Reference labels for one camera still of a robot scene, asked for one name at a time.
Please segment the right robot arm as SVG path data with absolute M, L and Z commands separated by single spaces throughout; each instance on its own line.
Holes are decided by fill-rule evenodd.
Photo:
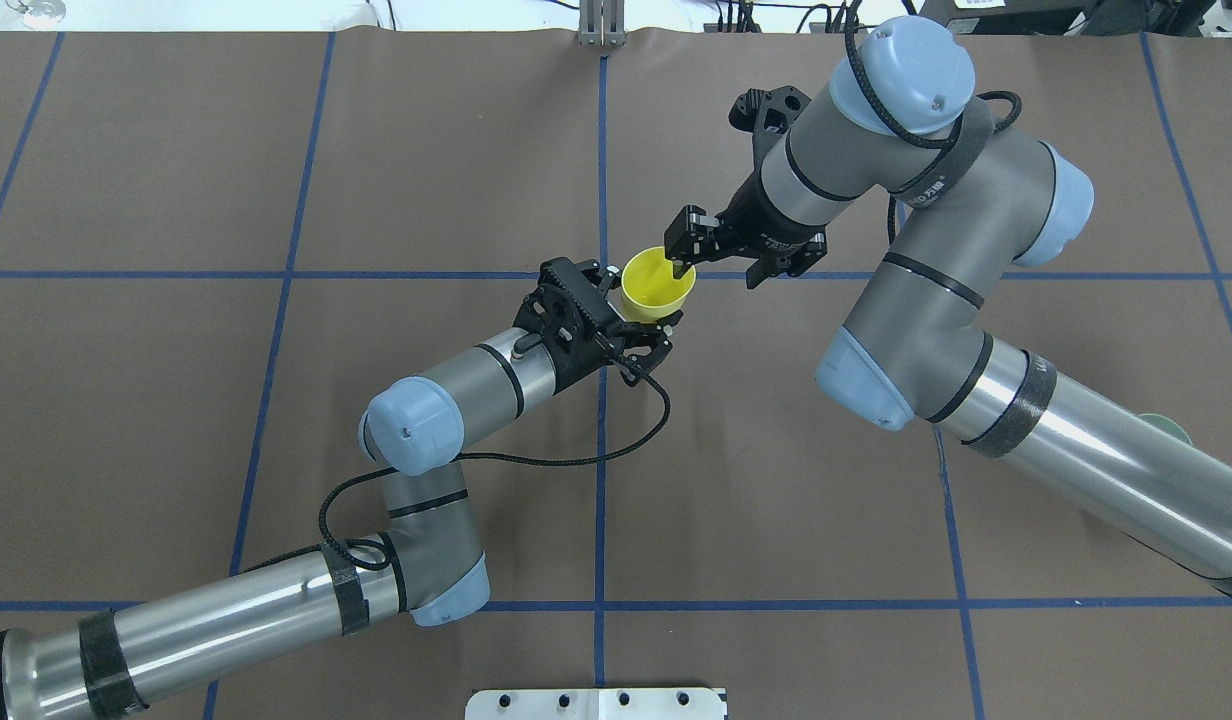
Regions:
M 931 18 L 886 20 L 813 99 L 736 110 L 753 173 L 719 215 L 686 206 L 663 254 L 748 258 L 747 284 L 803 274 L 825 228 L 872 187 L 909 211 L 817 366 L 827 396 L 885 430 L 922 418 L 1032 478 L 1232 598 L 1232 468 L 1125 411 L 1040 354 L 976 325 L 1011 266 L 1076 240 L 1093 186 L 1055 145 L 995 117 L 975 68 Z

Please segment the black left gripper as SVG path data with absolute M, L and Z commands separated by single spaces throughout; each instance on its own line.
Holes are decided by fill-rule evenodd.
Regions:
M 636 386 L 671 353 L 683 313 L 652 323 L 623 321 L 607 300 L 620 274 L 596 260 L 554 258 L 540 265 L 537 288 L 525 297 L 514 324 L 537 334 L 554 367 L 554 392 L 564 392 L 610 362 Z

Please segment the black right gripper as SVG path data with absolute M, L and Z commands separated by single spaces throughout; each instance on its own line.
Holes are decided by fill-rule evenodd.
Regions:
M 663 235 L 663 255 L 671 261 L 674 279 L 695 264 L 721 259 L 721 252 L 724 258 L 752 258 L 745 284 L 756 290 L 768 277 L 800 277 L 821 261 L 827 252 L 823 229 L 786 218 L 768 198 L 761 174 L 750 173 L 717 217 L 684 206 Z

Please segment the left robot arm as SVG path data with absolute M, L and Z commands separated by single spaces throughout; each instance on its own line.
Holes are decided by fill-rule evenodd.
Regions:
M 476 443 L 572 383 L 614 366 L 650 383 L 671 351 L 692 272 L 654 256 L 623 269 L 556 258 L 510 328 L 366 406 L 359 443 L 382 480 L 388 526 L 333 538 L 241 575 L 131 609 L 105 609 L 68 632 L 0 632 L 0 719 L 128 719 L 154 702 L 253 665 L 363 632 L 407 614 L 439 626 L 492 597 L 485 551 L 461 464 Z

